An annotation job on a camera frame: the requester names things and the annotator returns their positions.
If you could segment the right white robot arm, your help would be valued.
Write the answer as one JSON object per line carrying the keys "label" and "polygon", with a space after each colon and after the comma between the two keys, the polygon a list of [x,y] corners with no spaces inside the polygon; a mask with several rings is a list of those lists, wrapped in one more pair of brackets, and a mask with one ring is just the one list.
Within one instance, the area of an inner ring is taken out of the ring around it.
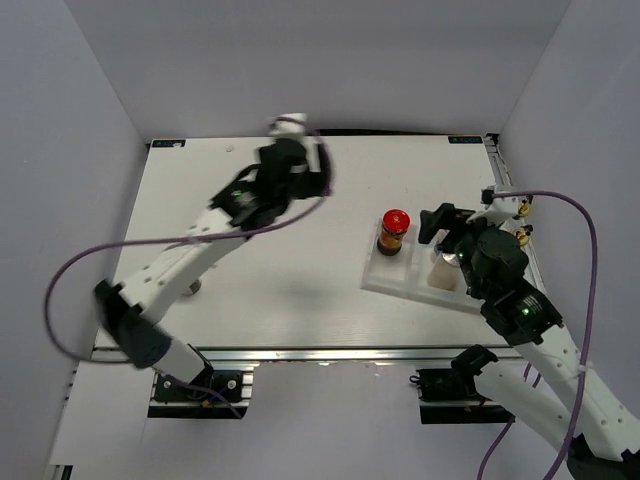
{"label": "right white robot arm", "polygon": [[636,479],[639,476],[639,421],[596,372],[581,364],[561,314],[525,277],[527,254],[503,230],[514,208],[481,212],[450,203],[420,213],[419,243],[446,233],[439,248],[459,263],[469,296],[499,336],[538,371],[555,393],[551,400],[520,383],[497,356],[474,345],[451,363],[453,390],[472,399],[500,403],[543,437],[575,479]]}

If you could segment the clear glass bottle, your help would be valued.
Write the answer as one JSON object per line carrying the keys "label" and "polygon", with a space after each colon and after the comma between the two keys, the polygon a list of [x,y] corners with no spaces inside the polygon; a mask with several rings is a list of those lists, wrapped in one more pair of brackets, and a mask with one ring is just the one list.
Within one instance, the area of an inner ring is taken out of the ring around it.
{"label": "clear glass bottle", "polygon": [[530,215],[532,200],[533,200],[532,196],[526,196],[525,198],[520,200],[520,203],[518,206],[518,212],[514,216],[515,219],[526,218],[527,216]]}

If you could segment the red lid sauce jar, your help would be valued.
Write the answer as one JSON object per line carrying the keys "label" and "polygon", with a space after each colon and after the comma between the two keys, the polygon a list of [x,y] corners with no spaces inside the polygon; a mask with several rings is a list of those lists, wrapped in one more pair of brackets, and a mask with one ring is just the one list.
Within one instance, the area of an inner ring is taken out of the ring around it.
{"label": "red lid sauce jar", "polygon": [[385,212],[376,243],[378,251],[385,256],[398,254],[410,225],[410,217],[404,210],[391,209]]}

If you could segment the small brown spice jar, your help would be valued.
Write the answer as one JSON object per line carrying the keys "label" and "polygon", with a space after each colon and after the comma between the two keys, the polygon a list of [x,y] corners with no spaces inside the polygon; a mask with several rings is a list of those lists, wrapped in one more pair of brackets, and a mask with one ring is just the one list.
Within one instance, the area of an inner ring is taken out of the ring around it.
{"label": "small brown spice jar", "polygon": [[197,294],[200,291],[201,287],[202,287],[202,282],[200,279],[197,279],[184,292],[184,296],[193,296]]}

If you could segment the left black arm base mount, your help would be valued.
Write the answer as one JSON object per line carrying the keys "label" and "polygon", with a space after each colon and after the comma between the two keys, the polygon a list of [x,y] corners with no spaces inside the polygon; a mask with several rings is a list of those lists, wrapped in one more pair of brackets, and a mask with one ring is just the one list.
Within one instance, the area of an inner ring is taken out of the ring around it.
{"label": "left black arm base mount", "polygon": [[247,412],[257,364],[218,363],[202,387],[185,388],[156,374],[147,416],[152,419],[240,420]]}

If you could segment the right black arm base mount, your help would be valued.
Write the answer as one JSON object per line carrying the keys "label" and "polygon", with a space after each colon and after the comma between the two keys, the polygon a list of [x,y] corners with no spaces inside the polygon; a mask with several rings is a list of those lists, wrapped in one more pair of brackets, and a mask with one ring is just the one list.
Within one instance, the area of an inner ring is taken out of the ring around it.
{"label": "right black arm base mount", "polygon": [[504,424],[512,417],[468,388],[451,368],[420,369],[409,382],[417,389],[423,425]]}

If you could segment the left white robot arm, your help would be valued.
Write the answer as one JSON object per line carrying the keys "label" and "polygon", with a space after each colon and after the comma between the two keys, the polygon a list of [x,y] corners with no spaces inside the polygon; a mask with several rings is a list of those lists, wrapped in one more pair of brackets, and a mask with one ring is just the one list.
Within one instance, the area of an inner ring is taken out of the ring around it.
{"label": "left white robot arm", "polygon": [[94,296],[104,330],[137,369],[172,377],[188,398],[211,387],[213,368],[197,350],[159,323],[200,277],[253,236],[278,227],[278,217],[296,200],[323,198],[332,180],[330,155],[317,142],[319,168],[312,170],[299,140],[279,138],[257,149],[245,167],[214,195],[183,240],[170,241],[159,256],[118,283],[101,281]]}

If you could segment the white silver cap shaker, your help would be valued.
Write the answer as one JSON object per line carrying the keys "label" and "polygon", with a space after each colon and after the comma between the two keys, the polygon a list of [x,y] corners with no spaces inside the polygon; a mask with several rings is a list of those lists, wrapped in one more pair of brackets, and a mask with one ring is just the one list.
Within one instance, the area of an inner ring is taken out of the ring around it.
{"label": "white silver cap shaker", "polygon": [[455,254],[431,254],[432,268],[427,277],[430,287],[446,291],[455,291],[460,274],[459,262]]}

